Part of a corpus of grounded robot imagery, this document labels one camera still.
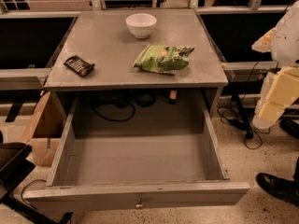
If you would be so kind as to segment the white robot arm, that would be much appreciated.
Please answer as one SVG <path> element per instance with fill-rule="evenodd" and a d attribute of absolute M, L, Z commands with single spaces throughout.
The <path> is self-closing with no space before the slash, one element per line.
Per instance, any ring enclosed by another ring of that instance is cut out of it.
<path fill-rule="evenodd" d="M 270 52 L 272 60 L 282 66 L 276 74 L 266 75 L 255 108 L 253 125 L 268 129 L 299 98 L 299 2 L 295 2 L 277 25 L 251 48 Z"/>

